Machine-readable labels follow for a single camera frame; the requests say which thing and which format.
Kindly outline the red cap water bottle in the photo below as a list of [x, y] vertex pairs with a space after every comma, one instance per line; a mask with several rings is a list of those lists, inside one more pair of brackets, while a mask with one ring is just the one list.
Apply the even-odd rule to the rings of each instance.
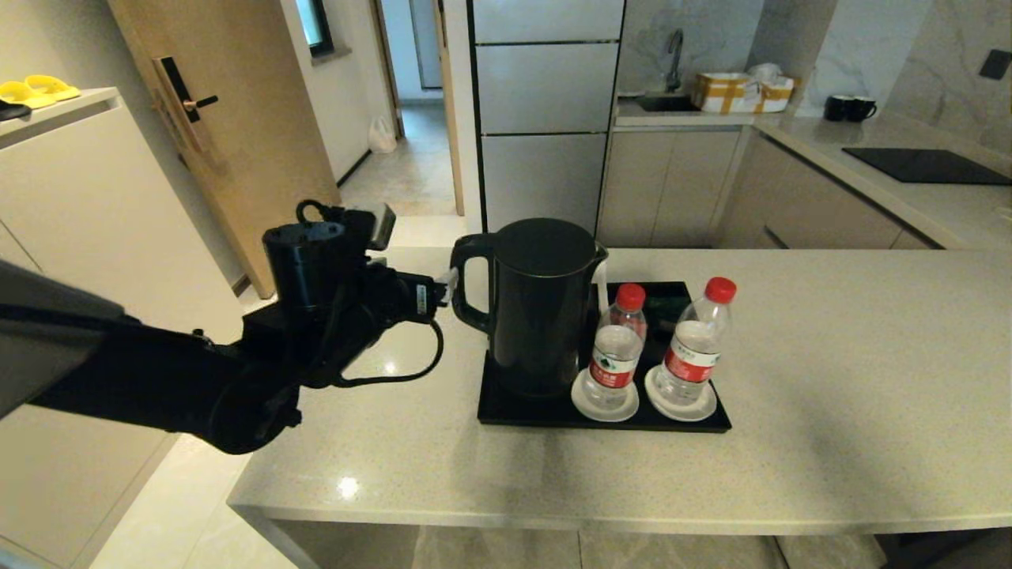
[[601, 315], [584, 393], [604, 420], [623, 420], [636, 413], [632, 378], [646, 345], [646, 299], [642, 284], [619, 284], [615, 301]]
[[713, 277], [704, 295], [680, 314], [663, 362], [648, 381], [651, 403], [665, 414], [673, 416], [704, 396], [731, 328], [730, 305], [736, 295], [737, 284], [730, 278]]

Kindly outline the black rectangular serving tray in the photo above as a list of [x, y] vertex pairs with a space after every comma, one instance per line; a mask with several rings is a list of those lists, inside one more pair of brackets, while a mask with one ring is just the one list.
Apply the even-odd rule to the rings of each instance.
[[487, 354], [483, 370], [480, 396], [478, 396], [477, 417], [481, 424], [516, 426], [517, 428], [570, 428], [673, 431], [689, 433], [720, 433], [731, 430], [731, 419], [724, 410], [718, 395], [716, 413], [698, 424], [683, 424], [662, 416], [651, 406], [644, 388], [647, 371], [661, 364], [668, 350], [668, 342], [646, 341], [644, 352], [637, 364], [635, 379], [640, 397], [639, 411], [627, 421], [619, 424], [601, 424], [579, 414], [572, 404], [570, 395], [565, 394], [549, 399], [529, 399], [516, 396], [500, 385], [492, 357]]

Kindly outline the wooden room door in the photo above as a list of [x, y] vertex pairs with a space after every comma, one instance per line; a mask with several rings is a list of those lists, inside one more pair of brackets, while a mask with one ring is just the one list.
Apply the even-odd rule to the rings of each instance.
[[[273, 296], [263, 234], [293, 220], [296, 204], [340, 194], [301, 72], [285, 0], [108, 0], [116, 24], [253, 289]], [[200, 111], [196, 153], [169, 118], [152, 58], [171, 55]]]

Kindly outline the silver refrigerator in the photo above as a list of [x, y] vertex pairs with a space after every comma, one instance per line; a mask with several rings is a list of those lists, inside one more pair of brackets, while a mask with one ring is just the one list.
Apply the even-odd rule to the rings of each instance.
[[596, 228], [625, 0], [467, 0], [481, 222]]

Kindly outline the yellow white box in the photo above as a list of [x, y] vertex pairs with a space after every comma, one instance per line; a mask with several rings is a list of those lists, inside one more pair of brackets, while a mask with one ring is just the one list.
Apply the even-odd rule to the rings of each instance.
[[715, 115], [778, 113], [787, 108], [794, 89], [795, 79], [782, 75], [761, 80], [749, 74], [698, 74], [689, 102]]

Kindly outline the narrow wooden door panel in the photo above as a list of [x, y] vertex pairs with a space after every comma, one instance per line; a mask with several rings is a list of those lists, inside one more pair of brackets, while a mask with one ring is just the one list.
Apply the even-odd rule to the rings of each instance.
[[440, 74], [442, 78], [442, 98], [444, 98], [444, 113], [446, 119], [446, 137], [449, 152], [451, 153], [451, 175], [453, 180], [453, 195], [455, 196], [455, 211], [459, 217], [466, 216], [465, 192], [462, 173], [460, 173], [460, 152], [458, 138], [458, 120], [455, 117], [455, 100], [453, 100], [453, 86], [451, 75], [451, 55], [449, 54], [445, 16], [444, 0], [431, 0], [435, 17], [435, 36], [438, 55], [440, 56]]

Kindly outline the beige tall cabinet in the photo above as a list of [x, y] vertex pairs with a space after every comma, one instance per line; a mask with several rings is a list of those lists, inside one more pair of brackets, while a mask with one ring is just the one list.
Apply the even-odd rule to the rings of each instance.
[[[243, 310], [115, 88], [0, 121], [0, 258], [218, 343]], [[0, 551], [94, 560], [176, 437], [26, 405], [0, 419]]]

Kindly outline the chrome kitchen faucet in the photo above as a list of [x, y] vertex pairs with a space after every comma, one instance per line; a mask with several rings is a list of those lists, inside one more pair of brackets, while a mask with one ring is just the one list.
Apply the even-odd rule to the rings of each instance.
[[670, 68], [665, 76], [665, 93], [673, 94], [682, 85], [681, 76], [681, 55], [684, 46], [684, 29], [676, 28], [671, 33], [667, 44], [667, 51], [670, 55]]

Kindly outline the beige kitchen base cabinets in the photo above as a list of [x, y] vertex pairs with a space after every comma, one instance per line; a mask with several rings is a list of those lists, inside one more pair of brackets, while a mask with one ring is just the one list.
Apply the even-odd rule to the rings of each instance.
[[748, 127], [616, 133], [597, 236], [610, 247], [934, 248], [883, 208]]

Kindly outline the dark window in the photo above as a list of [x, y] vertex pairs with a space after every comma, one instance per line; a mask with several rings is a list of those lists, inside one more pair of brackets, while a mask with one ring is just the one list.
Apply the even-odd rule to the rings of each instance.
[[301, 28], [313, 58], [335, 54], [331, 28], [326, 15], [324, 0], [294, 0]]

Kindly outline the black box with sachets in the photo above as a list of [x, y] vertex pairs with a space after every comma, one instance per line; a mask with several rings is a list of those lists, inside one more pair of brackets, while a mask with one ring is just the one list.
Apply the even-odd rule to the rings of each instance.
[[646, 292], [644, 300], [644, 341], [668, 342], [680, 314], [691, 303], [686, 284], [682, 281], [640, 282]]

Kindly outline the black induction cooktop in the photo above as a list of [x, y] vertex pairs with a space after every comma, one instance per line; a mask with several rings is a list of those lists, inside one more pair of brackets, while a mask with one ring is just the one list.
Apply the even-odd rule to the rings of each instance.
[[844, 147], [842, 151], [899, 183], [1012, 187], [1011, 177], [948, 150]]

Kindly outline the black electric kettle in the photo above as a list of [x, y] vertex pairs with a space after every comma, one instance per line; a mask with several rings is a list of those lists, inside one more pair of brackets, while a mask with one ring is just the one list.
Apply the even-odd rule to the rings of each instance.
[[[487, 262], [489, 309], [470, 305], [466, 264]], [[455, 316], [488, 335], [495, 379], [513, 395], [556, 398], [579, 370], [591, 286], [608, 251], [584, 228], [553, 217], [518, 220], [494, 233], [463, 236], [451, 252], [459, 283]]]

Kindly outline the yellow slipper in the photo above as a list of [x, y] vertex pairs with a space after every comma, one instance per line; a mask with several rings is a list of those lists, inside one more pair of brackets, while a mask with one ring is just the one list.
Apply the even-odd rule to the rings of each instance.
[[40, 92], [22, 81], [7, 81], [1, 84], [0, 100], [5, 104], [22, 105], [30, 109], [50, 107], [57, 103], [53, 95]]
[[75, 100], [81, 95], [81, 90], [78, 87], [54, 76], [29, 75], [25, 77], [25, 84], [32, 88], [37, 96], [50, 97], [54, 102]]

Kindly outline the white round saucer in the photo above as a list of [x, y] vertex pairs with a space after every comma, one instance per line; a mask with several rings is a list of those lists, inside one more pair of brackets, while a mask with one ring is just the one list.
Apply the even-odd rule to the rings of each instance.
[[617, 389], [603, 388], [593, 381], [589, 368], [579, 371], [572, 382], [570, 398], [579, 414], [601, 424], [627, 421], [640, 407], [635, 384]]
[[662, 416], [683, 424], [698, 424], [716, 413], [718, 395], [712, 383], [701, 384], [701, 392], [697, 400], [687, 405], [673, 405], [665, 402], [661, 390], [657, 387], [657, 378], [665, 374], [662, 364], [654, 365], [644, 376], [644, 389], [654, 410]]

